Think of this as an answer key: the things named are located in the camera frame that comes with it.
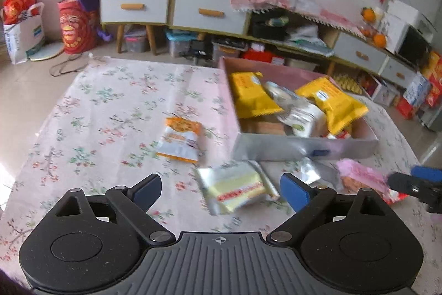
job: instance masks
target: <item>plastic storage box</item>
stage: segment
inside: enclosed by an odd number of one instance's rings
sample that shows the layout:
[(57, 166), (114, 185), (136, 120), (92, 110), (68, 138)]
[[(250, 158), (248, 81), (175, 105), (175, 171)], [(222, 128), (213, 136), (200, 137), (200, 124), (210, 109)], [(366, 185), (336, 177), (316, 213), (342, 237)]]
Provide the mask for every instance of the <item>plastic storage box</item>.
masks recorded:
[(169, 53), (172, 57), (178, 58), (180, 53), (187, 53), (190, 49), (191, 40), (198, 38), (196, 33), (183, 31), (166, 31), (166, 37), (169, 40)]
[(146, 51), (146, 37), (127, 36), (126, 48), (131, 53), (144, 53)]
[(242, 51), (246, 51), (247, 49), (230, 47), (227, 45), (222, 45), (218, 43), (212, 43), (214, 45), (214, 52), (212, 55), (212, 60), (214, 62), (218, 62), (221, 57), (227, 58), (238, 58)]

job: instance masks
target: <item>microwave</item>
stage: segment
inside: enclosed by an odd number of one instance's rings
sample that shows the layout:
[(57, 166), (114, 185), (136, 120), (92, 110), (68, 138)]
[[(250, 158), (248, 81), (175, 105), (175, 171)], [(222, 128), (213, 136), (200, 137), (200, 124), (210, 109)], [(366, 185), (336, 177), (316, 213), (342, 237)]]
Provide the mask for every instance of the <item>microwave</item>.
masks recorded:
[(387, 49), (412, 66), (420, 66), (426, 61), (431, 45), (413, 26), (398, 17), (385, 13), (379, 31), (387, 38)]

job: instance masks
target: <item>white plastic bag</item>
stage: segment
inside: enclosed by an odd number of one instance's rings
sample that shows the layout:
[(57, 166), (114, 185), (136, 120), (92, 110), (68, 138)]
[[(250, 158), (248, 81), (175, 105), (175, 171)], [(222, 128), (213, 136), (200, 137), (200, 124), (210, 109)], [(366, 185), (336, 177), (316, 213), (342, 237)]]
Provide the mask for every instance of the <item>white plastic bag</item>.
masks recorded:
[[(26, 62), (27, 57), (37, 53), (45, 42), (41, 14), (44, 4), (37, 3), (31, 6), (26, 14), (26, 19), (10, 25), (3, 25), (7, 51), (12, 64)], [(39, 15), (32, 16), (32, 10), (39, 9)]]

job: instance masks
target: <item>table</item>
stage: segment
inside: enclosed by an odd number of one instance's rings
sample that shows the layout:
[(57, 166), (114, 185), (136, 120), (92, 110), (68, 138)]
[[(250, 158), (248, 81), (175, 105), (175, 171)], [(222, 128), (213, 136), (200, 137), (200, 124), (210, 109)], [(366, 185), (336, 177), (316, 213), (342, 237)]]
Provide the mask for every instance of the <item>table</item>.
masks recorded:
[[(277, 201), (212, 217), (194, 179), (194, 166), (156, 155), (164, 119), (176, 115), (204, 126), (200, 166), (229, 161), (222, 128), (225, 100), (218, 91), (222, 81), (220, 70), (212, 68), (108, 57), (91, 60), (47, 118), (14, 184), (0, 221), (0, 267), (25, 280), (19, 248), (68, 189), (103, 194), (116, 185), (131, 187), (151, 173), (161, 176), (163, 193), (148, 214), (176, 236), (181, 231), (260, 231), (266, 237), (293, 215), (287, 203)], [(366, 120), (380, 141), (378, 151), (360, 162), (383, 173), (409, 173), (418, 163), (410, 146), (382, 107), (361, 99), (370, 108)], [(297, 162), (264, 162), (262, 167), (276, 185), (282, 173), (298, 172)], [(424, 248), (414, 289), (419, 294), (440, 293), (441, 227), (415, 199), (393, 208)]]

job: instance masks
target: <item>orange fruit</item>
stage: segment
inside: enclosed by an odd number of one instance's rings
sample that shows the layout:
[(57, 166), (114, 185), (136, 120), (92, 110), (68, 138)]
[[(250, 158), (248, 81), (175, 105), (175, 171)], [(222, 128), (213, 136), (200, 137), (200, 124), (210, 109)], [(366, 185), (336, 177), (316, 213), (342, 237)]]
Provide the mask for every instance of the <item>orange fruit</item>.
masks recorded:
[(361, 14), (367, 23), (374, 23), (376, 21), (376, 13), (371, 8), (363, 8)]
[(385, 46), (387, 45), (387, 38), (384, 34), (376, 34), (373, 37), (373, 43), (379, 48), (385, 48)]

